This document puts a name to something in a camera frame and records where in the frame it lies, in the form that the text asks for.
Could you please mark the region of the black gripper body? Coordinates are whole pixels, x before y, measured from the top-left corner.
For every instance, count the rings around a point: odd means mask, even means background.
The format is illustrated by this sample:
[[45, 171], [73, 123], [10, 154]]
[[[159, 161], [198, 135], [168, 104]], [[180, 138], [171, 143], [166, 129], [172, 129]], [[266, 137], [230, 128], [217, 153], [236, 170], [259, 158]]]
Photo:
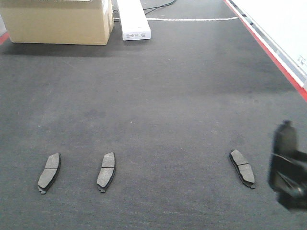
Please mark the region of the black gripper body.
[[286, 209], [307, 209], [307, 154], [294, 151], [292, 156], [273, 153], [268, 184]]

